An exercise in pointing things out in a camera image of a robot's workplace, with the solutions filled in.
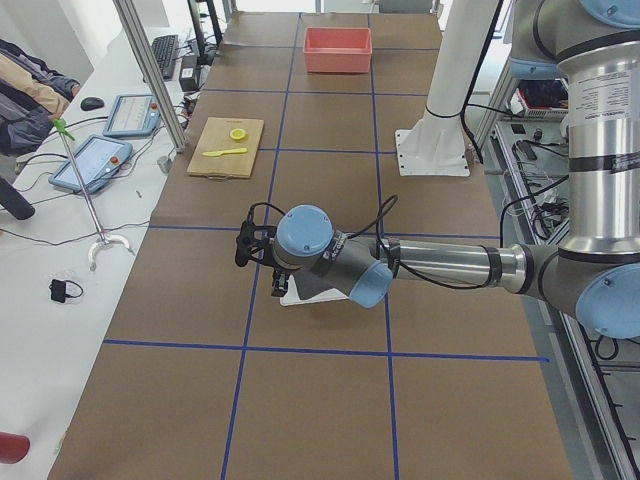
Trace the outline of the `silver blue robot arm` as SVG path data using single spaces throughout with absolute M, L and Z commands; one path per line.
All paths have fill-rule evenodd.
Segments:
M 602 335 L 639 333 L 639 5 L 635 1 L 519 1 L 514 73 L 526 61 L 567 77 L 568 236 L 507 248 L 352 239 L 300 205 L 270 236 L 269 256 L 363 307 L 396 277 L 462 289 L 501 287 L 540 299 Z

